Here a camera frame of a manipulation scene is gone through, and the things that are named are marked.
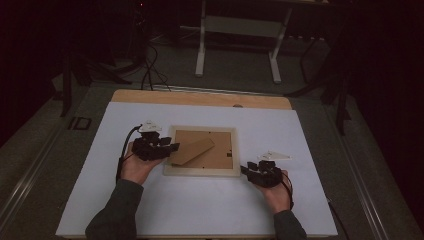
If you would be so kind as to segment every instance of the gray sleeve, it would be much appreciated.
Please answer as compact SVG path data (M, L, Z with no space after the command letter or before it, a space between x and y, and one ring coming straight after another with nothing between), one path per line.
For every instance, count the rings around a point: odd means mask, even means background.
M275 235L278 240L306 239L306 232L290 210L274 214Z
M142 194L141 185L118 180L105 208L87 226L87 239L136 239L135 213Z

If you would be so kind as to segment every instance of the dark background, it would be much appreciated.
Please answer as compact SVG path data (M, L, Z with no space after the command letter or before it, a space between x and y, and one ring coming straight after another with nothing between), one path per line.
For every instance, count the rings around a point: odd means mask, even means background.
M228 2L231 1L225 1L226 9L240 16L245 14L235 11ZM131 6L130 1L106 3L121 9L120 13ZM215 11L220 11L222 4L217 1ZM254 1L247 6L257 9L254 17L281 19L278 8L267 9ZM149 20L171 39L178 38L179 25L199 25L200 1L160 0L150 7ZM330 53L336 61L329 64L334 65L334 71L340 69L338 64L351 66L349 92L424 230L423 12L424 3L419 1L360 1L359 10ZM111 33L121 29L120 35L125 36L125 29L129 28L113 28L111 23L116 21L110 20L121 19L121 26L128 26L132 18L114 14L105 17L94 0L47 0L42 4L31 0L2 1L0 146L55 94L50 80L62 72L63 51L70 43L78 43L79 50L96 61L110 62L115 53L125 52L129 38L117 41L113 38L117 33ZM288 33L305 39L320 34L317 19L326 18L322 14L325 11L317 11L314 6L296 7Z

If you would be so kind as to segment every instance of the cable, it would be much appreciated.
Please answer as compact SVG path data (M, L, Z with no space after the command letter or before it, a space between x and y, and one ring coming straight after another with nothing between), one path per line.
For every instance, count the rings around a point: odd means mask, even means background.
M130 137L133 134L133 132L140 129L140 127L141 126L137 126L137 127L134 127L133 129L131 129L131 131L128 133L127 138L125 139L124 147L122 148L122 154L121 154L121 157L119 158L118 167L116 169L116 177L115 177L116 182L118 182L118 180L121 178L122 164L125 162L125 160L127 160L129 157L131 157L133 155L133 154L131 154L128 157L124 158L125 150L127 149L127 145L128 145L128 141L130 140Z
M289 197L290 197L290 209L293 208L294 206L294 202L293 202L293 185L291 183L291 180L289 178L289 176L287 176L286 174L282 173L283 176L285 176L287 178L287 180L289 181L290 184L290 188L287 186L287 184L284 182L284 179L281 181L281 183L283 184L283 187L287 190L287 192L289 193Z

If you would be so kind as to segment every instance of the white stand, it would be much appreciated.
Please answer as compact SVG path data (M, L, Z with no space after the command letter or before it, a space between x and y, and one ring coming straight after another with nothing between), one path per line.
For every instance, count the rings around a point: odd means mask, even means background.
M280 51L281 43L287 29L292 13L292 8L288 8L283 23L249 20L240 18L228 18L206 15L206 0L202 1L202 13L200 20L200 46L197 54L196 77L203 76L203 68L205 64L205 33L221 32L233 33L260 37L276 37L277 41L272 52L269 53L269 61L271 65L272 77L274 83L280 84L281 77L277 63L277 55Z

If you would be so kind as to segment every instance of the table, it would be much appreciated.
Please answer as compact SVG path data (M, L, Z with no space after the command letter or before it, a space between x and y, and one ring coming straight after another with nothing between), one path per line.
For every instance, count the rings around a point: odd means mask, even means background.
M56 234L66 238L84 237L88 222L104 207L114 188L117 159L128 131L141 119L154 118L163 128L161 136L167 134L171 124L237 127L243 165L257 161L256 156L266 150L287 151L284 153L293 160L277 162L277 166L287 169L291 176L295 215L310 236L337 235L299 119L290 109L290 102L283 97L116 91ZM253 127L264 120L267 125L259 125L260 131L254 131ZM259 191L244 176L164 176L158 166L144 187L136 214L140 237L273 235L272 214Z
M206 14L206 0L202 0L201 21L200 21L200 45L197 55L195 75L203 76L205 62L205 34L206 32L232 33L249 36L271 37L276 39L275 47L269 52L269 61L273 81L276 84L281 83L280 71L277 63L277 55L280 50L284 35L293 11L294 5L309 4L321 6L333 6L328 0L278 0L287 4L285 17L282 22L260 21L251 19L211 16Z

